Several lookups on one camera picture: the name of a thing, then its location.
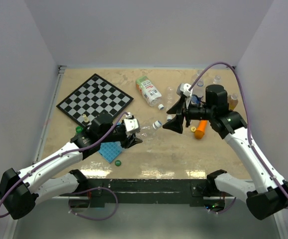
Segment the green bottle cap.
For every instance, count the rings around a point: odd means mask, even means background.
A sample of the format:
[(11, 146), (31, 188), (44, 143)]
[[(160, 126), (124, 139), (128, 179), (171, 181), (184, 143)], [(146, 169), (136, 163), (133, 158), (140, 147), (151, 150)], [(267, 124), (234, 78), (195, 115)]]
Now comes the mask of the green bottle cap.
[(120, 160), (116, 160), (116, 161), (115, 161), (115, 165), (116, 165), (116, 166), (121, 166), (121, 161), (120, 161)]

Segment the green plastic bottle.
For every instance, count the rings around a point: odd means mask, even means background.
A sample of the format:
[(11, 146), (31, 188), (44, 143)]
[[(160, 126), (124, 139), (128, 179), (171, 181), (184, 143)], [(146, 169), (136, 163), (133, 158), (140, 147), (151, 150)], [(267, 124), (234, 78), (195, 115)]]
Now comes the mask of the green plastic bottle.
[(77, 126), (77, 127), (75, 128), (75, 131), (76, 131), (75, 135), (77, 135), (77, 134), (83, 132), (83, 130), (84, 130), (83, 127), (81, 127), (81, 126)]

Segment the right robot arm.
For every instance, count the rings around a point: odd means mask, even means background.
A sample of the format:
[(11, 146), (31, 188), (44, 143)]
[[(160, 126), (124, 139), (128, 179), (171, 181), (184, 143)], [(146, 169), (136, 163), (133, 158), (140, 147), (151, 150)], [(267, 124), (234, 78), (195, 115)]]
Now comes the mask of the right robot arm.
[(217, 170), (207, 176), (205, 196), (225, 192), (243, 201), (251, 214), (263, 220), (288, 207), (288, 181), (273, 168), (261, 150), (254, 149), (248, 126), (238, 112), (229, 109), (228, 93), (222, 85), (206, 87), (205, 102), (191, 103), (190, 84), (180, 84), (179, 100), (167, 111), (174, 118), (163, 125), (183, 133), (191, 120), (207, 120), (212, 129), (234, 150), (251, 176), (252, 182)]

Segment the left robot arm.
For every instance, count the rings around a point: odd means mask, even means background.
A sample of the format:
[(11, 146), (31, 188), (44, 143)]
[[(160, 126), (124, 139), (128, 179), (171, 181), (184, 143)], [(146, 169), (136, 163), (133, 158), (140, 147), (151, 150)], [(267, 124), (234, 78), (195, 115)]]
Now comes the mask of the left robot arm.
[(79, 170), (60, 179), (54, 176), (99, 151), (102, 143), (120, 142), (122, 148), (142, 143), (136, 136), (139, 132), (139, 120), (131, 113), (123, 112), (116, 122), (101, 113), (55, 153), (18, 171), (6, 170), (0, 181), (0, 218), (20, 219), (35, 205), (58, 195), (83, 195), (88, 184)]

